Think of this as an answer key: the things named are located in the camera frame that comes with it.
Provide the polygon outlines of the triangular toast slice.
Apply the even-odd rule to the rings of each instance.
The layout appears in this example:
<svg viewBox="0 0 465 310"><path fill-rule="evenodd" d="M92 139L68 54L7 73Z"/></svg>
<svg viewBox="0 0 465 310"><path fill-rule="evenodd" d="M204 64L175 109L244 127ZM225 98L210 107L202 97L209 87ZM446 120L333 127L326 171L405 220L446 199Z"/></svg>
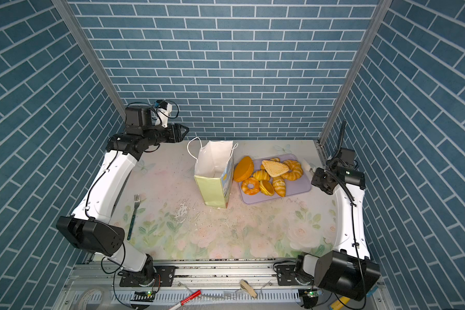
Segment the triangular toast slice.
<svg viewBox="0 0 465 310"><path fill-rule="evenodd" d="M272 178L279 177L290 171L286 164L272 160L263 160L260 168L265 170Z"/></svg>

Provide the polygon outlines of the white green paper bag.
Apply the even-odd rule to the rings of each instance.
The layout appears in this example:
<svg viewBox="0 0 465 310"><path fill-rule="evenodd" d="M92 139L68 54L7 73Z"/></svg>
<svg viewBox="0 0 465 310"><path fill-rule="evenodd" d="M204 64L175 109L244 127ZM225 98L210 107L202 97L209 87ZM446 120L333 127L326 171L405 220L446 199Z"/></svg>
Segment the white green paper bag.
<svg viewBox="0 0 465 310"><path fill-rule="evenodd" d="M187 151L195 159L195 181L205 205L226 208L233 182L233 141L210 141L205 145L199 137L187 144Z"/></svg>

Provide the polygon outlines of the small yellow egg tart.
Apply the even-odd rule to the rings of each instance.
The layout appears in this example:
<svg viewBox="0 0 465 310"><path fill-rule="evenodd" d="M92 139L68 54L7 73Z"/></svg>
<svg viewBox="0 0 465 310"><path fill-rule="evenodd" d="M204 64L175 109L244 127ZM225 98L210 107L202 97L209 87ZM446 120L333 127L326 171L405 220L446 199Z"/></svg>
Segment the small yellow egg tart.
<svg viewBox="0 0 465 310"><path fill-rule="evenodd" d="M266 196L273 196L276 193L273 185L267 180L260 181L260 192Z"/></svg>

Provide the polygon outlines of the small striped round bread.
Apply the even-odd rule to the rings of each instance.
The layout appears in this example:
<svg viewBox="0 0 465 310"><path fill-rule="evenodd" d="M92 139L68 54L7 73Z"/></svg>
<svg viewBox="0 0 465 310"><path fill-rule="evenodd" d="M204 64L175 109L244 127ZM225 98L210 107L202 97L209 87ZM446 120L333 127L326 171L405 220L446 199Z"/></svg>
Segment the small striped round bread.
<svg viewBox="0 0 465 310"><path fill-rule="evenodd" d="M260 181L270 181L271 177L270 175L267 173L266 170L258 170L256 171L254 174L253 174L253 178L255 178L256 180L258 180L259 182Z"/></svg>

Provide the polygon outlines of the round orange bun half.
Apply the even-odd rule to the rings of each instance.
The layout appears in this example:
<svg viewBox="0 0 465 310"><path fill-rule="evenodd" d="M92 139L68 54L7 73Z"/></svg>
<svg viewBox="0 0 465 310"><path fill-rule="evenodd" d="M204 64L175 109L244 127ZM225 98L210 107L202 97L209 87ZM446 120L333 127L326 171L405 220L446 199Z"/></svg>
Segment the round orange bun half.
<svg viewBox="0 0 465 310"><path fill-rule="evenodd" d="M240 160L234 171L233 179L235 182L241 183L248 179L254 171L254 163L250 156L245 156Z"/></svg>

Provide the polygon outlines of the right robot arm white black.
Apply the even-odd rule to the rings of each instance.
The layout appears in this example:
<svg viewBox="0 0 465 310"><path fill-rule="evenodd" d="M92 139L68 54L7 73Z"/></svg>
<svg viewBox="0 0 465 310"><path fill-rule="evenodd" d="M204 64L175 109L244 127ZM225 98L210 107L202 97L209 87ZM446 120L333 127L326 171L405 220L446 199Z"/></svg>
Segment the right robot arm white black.
<svg viewBox="0 0 465 310"><path fill-rule="evenodd" d="M355 151L339 147L335 155L318 168L311 184L334 195L337 206L337 233L333 249L320 257L302 254L297 258L297 279L356 301L366 299L381 277L372 262L364 233L364 173L357 170Z"/></svg>

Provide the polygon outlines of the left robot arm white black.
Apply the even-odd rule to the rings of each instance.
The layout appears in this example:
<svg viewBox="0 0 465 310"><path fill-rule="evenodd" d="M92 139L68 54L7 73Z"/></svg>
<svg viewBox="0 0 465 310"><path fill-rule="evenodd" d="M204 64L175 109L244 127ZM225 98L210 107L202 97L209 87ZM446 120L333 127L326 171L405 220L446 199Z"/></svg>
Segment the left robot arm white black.
<svg viewBox="0 0 465 310"><path fill-rule="evenodd" d="M57 230L77 249L104 255L118 264L121 276L134 286L154 284L152 257L129 244L121 227L110 225L116 201L131 171L150 146L182 142L189 128L181 124L127 129L109 138L96 178L70 216L62 216Z"/></svg>

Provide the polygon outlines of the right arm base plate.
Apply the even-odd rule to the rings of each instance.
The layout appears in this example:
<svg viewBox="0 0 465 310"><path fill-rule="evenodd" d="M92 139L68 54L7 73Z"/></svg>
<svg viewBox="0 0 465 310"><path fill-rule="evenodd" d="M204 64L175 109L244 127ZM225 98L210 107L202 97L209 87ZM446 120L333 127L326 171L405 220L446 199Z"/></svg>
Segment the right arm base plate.
<svg viewBox="0 0 465 310"><path fill-rule="evenodd" d="M279 286L310 286L313 285L313 278L304 276L295 271L295 264L290 262L274 263L277 284Z"/></svg>

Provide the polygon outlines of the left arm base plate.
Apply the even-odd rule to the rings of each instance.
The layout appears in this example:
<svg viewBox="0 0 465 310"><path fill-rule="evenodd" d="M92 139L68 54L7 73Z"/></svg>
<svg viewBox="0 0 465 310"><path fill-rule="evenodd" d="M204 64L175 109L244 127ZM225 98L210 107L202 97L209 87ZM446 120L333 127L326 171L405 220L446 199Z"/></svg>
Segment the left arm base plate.
<svg viewBox="0 0 465 310"><path fill-rule="evenodd" d="M119 271L120 286L129 288L170 287L173 285L175 266L144 267L139 272Z"/></svg>

